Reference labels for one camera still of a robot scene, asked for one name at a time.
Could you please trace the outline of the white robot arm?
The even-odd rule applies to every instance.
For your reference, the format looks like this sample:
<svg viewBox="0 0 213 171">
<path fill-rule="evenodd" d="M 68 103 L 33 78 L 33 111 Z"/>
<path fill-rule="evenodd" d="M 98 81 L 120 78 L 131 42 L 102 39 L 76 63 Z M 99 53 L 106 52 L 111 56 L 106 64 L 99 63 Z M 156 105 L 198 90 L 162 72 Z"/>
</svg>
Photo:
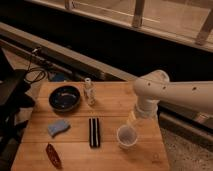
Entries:
<svg viewBox="0 0 213 171">
<path fill-rule="evenodd" d="M 213 115 L 213 81 L 171 82 L 165 71 L 155 70 L 138 77 L 133 91 L 137 99 L 127 120 L 131 125 L 138 118 L 153 118 L 160 101 Z"/>
</svg>

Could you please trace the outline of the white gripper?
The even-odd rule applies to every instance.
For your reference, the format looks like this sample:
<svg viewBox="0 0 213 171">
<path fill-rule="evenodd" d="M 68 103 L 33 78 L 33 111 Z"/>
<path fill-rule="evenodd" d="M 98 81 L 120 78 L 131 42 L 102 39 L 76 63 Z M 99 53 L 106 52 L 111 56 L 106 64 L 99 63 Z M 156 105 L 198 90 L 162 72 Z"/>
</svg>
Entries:
<svg viewBox="0 0 213 171">
<path fill-rule="evenodd" d="M 136 104 L 134 107 L 134 113 L 130 112 L 126 121 L 126 123 L 132 127 L 135 127 L 137 125 L 137 122 L 138 122 L 137 117 L 140 117 L 140 118 L 154 117 L 157 114 L 157 106 L 151 105 L 151 106 L 145 107 L 143 105 Z"/>
</svg>

